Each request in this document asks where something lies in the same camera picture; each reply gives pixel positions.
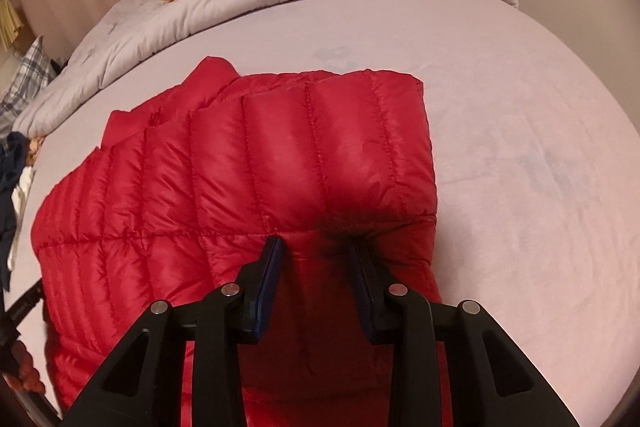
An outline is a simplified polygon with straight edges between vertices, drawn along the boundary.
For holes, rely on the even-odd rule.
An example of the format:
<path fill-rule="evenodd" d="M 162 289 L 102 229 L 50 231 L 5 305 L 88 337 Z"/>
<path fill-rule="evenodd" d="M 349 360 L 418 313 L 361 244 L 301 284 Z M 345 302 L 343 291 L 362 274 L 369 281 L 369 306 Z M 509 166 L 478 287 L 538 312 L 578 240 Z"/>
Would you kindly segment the left human hand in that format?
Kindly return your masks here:
<path fill-rule="evenodd" d="M 35 392 L 38 395 L 46 393 L 46 386 L 35 368 L 34 358 L 21 340 L 17 340 L 11 348 L 12 357 L 18 363 L 15 374 L 3 372 L 2 376 L 9 387 L 16 392 Z"/>

